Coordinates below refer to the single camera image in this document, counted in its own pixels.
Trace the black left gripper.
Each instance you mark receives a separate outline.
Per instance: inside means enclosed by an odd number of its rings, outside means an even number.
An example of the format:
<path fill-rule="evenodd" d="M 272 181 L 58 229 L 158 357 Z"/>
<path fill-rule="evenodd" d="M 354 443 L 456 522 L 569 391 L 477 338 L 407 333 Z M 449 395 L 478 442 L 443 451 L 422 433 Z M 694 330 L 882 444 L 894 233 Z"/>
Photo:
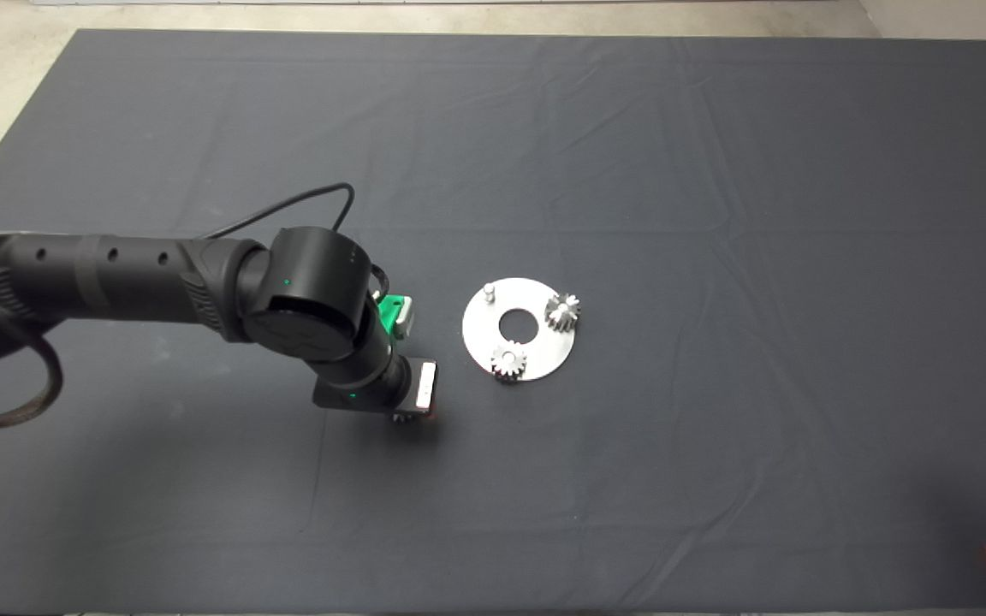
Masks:
<path fill-rule="evenodd" d="M 430 358 L 392 358 L 383 374 L 359 388 L 318 382 L 313 403 L 318 408 L 383 414 L 392 420 L 433 421 L 439 376 Z"/>

